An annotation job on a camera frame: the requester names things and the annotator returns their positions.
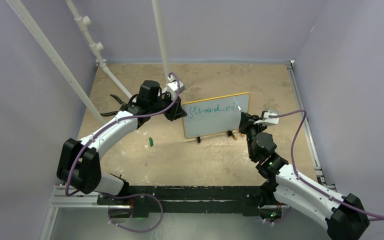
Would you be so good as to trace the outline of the yellow framed whiteboard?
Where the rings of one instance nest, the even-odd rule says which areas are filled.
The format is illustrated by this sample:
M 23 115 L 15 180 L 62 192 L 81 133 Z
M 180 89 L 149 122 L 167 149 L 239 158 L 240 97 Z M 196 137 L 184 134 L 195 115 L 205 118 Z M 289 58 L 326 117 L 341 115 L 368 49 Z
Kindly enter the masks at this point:
M 182 118 L 183 136 L 195 139 L 239 129 L 241 112 L 249 110 L 251 94 L 236 94 L 206 98 L 182 104 L 187 116 Z

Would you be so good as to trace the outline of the green marker cap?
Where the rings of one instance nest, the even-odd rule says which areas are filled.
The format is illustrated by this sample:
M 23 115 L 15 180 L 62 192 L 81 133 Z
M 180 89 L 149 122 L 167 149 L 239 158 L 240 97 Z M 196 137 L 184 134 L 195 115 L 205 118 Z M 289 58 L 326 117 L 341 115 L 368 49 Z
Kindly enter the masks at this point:
M 154 141 L 152 137 L 149 137 L 149 145 L 152 147 L 154 145 Z

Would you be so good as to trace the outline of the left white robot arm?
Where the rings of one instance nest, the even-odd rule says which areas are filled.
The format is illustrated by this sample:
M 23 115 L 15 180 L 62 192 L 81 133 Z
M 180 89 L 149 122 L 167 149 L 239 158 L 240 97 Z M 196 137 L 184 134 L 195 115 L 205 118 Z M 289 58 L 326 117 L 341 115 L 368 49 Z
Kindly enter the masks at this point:
M 139 129 L 151 117 L 164 115 L 169 121 L 185 117 L 180 93 L 184 84 L 174 72 L 167 77 L 165 88 L 154 80 L 145 80 L 139 92 L 128 102 L 122 102 L 119 111 L 105 125 L 90 135 L 76 140 L 70 138 L 62 146 L 56 176 L 66 185 L 66 196 L 72 196 L 69 188 L 90 194 L 109 195 L 118 205 L 129 199 L 129 183 L 109 173 L 102 173 L 101 158 L 122 138 Z

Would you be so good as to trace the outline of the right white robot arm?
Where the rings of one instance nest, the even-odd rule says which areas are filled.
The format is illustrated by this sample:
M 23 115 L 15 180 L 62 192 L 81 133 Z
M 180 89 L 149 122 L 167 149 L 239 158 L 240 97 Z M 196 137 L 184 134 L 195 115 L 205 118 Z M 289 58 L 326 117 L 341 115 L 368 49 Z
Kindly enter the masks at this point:
M 246 135 L 249 159 L 265 179 L 260 204 L 286 204 L 318 223 L 332 240 L 358 240 L 370 226 L 361 200 L 324 187 L 277 154 L 273 136 L 265 132 L 271 114 L 264 114 L 241 112 L 238 126 Z

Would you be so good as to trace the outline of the yellow handled pliers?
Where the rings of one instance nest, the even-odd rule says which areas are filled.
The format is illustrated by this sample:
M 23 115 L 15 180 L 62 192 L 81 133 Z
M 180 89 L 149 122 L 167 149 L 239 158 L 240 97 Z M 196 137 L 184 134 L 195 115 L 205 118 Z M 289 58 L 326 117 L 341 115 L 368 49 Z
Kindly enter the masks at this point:
M 232 132 L 231 133 L 231 137 L 234 139 L 234 140 L 237 140 L 238 138 L 243 138 L 244 137 L 244 134 L 240 133 L 240 132 Z

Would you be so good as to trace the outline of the black handled pliers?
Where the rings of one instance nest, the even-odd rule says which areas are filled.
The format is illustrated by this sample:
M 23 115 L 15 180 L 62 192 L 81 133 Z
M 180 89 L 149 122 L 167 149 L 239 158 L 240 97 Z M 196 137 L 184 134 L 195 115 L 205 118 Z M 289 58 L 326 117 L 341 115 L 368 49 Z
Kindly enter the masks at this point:
M 101 112 L 100 115 L 102 117 L 111 117 L 115 116 L 126 104 L 125 101 L 123 101 L 119 96 L 116 94 L 110 94 L 111 97 L 111 103 L 108 107 L 105 108 L 105 111 Z

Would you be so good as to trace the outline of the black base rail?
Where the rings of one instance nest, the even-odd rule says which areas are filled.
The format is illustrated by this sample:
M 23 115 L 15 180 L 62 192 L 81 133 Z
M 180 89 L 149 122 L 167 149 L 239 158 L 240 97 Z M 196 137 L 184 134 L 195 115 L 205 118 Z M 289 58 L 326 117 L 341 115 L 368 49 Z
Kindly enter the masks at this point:
M 100 195 L 99 206 L 126 207 L 133 218 L 150 213 L 241 214 L 245 217 L 267 215 L 278 202 L 261 186 L 152 186 L 132 185 L 131 199 Z

